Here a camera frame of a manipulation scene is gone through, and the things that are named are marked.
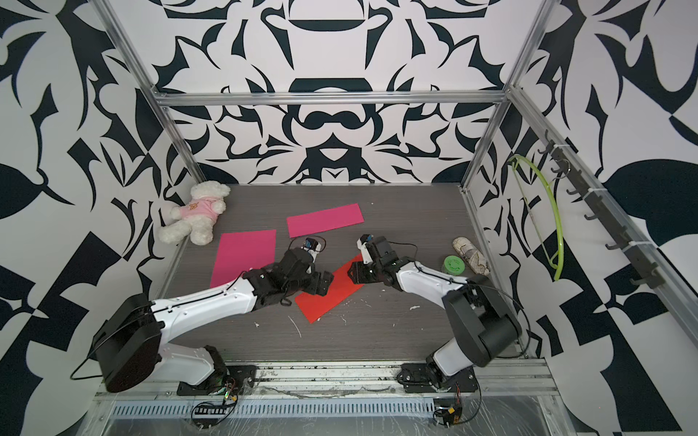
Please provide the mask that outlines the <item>red square paper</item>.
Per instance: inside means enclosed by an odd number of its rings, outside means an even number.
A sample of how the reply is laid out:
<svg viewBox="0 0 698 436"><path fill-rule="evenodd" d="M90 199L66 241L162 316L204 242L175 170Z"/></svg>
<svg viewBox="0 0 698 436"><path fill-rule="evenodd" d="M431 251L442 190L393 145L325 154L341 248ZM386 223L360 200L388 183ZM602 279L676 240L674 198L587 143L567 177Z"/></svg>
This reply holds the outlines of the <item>red square paper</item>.
<svg viewBox="0 0 698 436"><path fill-rule="evenodd" d="M354 283L348 275L353 263L361 262L362 256L358 254L334 272L334 280L325 296L310 295L302 292L294 299L294 303L300 309L309 323L315 323L334 307L343 303L349 296L363 287Z"/></svg>

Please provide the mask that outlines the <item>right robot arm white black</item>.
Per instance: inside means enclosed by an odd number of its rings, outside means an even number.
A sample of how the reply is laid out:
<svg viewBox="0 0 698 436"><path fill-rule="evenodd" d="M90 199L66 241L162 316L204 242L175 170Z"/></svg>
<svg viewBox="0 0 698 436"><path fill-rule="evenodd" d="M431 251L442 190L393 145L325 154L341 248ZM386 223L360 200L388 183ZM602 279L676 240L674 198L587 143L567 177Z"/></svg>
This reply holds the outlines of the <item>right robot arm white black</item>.
<svg viewBox="0 0 698 436"><path fill-rule="evenodd" d="M485 285L483 276L458 277L400 257L383 236L364 234L356 245L362 260L347 273L353 283L383 283L445 310L454 338L426 358L432 385L442 386L473 366L487 366L521 336L506 294Z"/></svg>

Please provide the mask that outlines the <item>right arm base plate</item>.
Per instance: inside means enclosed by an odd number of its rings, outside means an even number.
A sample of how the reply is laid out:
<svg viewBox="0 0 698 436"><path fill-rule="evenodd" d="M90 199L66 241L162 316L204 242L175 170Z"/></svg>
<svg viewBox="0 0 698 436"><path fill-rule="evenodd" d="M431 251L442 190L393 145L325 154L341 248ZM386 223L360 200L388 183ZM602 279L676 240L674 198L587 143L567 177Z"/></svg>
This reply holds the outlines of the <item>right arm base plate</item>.
<svg viewBox="0 0 698 436"><path fill-rule="evenodd" d="M453 376L445 376L434 363L404 363L396 375L396 381L406 393L471 393L478 390L473 367L465 368Z"/></svg>

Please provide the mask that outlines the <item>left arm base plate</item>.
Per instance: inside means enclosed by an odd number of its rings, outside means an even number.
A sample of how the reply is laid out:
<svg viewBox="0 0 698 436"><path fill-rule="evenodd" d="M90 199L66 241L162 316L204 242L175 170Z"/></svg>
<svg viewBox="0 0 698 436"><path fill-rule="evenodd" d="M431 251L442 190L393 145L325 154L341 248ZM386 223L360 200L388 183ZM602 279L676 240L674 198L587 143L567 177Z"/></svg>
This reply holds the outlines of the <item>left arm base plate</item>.
<svg viewBox="0 0 698 436"><path fill-rule="evenodd" d="M253 364L227 365L225 374L215 372L198 385L179 383L176 395L194 397L250 392L256 385L257 369L258 367Z"/></svg>

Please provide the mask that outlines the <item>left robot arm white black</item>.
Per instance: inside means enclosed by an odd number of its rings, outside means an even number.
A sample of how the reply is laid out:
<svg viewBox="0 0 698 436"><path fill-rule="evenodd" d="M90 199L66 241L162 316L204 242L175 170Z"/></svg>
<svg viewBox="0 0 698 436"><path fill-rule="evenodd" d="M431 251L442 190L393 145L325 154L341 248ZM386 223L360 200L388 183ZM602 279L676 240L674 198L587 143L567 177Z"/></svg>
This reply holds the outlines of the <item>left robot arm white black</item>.
<svg viewBox="0 0 698 436"><path fill-rule="evenodd" d="M196 394L220 392L230 375L218 350L174 340L224 318L286 303L297 292L326 296L334 276L316 269L317 255L316 249L292 248L280 262L208 290L154 301L143 294L127 298L93 338L91 355L105 389L118 393L162 381L183 383Z"/></svg>

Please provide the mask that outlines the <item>magenta paper sheet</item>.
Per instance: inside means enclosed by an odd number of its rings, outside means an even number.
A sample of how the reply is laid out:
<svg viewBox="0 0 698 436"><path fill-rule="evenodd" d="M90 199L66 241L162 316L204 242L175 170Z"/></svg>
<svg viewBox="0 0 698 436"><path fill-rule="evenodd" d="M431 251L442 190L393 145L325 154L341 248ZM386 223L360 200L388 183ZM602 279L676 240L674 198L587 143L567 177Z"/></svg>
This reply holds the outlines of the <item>magenta paper sheet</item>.
<svg viewBox="0 0 698 436"><path fill-rule="evenodd" d="M352 225L359 225L364 221L363 213L357 203L310 214L291 216L286 220L290 238L320 234Z"/></svg>
<svg viewBox="0 0 698 436"><path fill-rule="evenodd" d="M223 234L210 287L234 281L238 274L274 263L276 230Z"/></svg>

